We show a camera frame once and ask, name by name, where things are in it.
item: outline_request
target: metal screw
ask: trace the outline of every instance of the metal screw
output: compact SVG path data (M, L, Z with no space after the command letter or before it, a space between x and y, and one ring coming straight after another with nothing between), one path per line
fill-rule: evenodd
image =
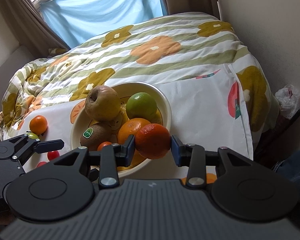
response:
M193 177L193 178L190 178L188 180L189 184L191 184L192 186L200 186L204 183L204 179L202 178L199 178L199 177Z
M103 178L100 182L101 182L101 184L103 184L105 186L112 186L117 183L117 180L112 177L106 177L106 178Z

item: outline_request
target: kiwi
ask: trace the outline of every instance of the kiwi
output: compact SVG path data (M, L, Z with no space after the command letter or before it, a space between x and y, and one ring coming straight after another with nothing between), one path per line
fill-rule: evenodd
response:
M90 151L96 151L98 146L111 137L111 126L106 122L99 122L90 126L80 138L81 146L86 146Z

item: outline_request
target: apple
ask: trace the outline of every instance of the apple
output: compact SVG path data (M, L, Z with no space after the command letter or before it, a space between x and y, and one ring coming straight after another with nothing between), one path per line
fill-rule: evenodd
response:
M85 103L87 115L96 121L111 121L120 112L120 98L111 87L96 86L90 90Z

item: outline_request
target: floral comforter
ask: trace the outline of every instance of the floral comforter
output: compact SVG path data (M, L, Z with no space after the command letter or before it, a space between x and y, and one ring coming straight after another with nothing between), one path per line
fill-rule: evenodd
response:
M237 73L252 134L273 126L279 111L276 99L232 26L207 14L182 13L125 26L60 56L26 64L11 78L2 100L2 139L16 135L30 112L85 98L97 85L209 77L223 64L231 64Z

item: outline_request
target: black cable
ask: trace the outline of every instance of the black cable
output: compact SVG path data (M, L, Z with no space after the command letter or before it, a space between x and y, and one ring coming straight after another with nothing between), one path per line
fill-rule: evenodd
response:
M289 120L289 122L281 129L278 133L271 134L268 138L264 140L260 147L257 147L254 155L260 159L264 154L265 148L267 148L274 140L279 138L298 118L300 117L300 109L294 114L294 116Z

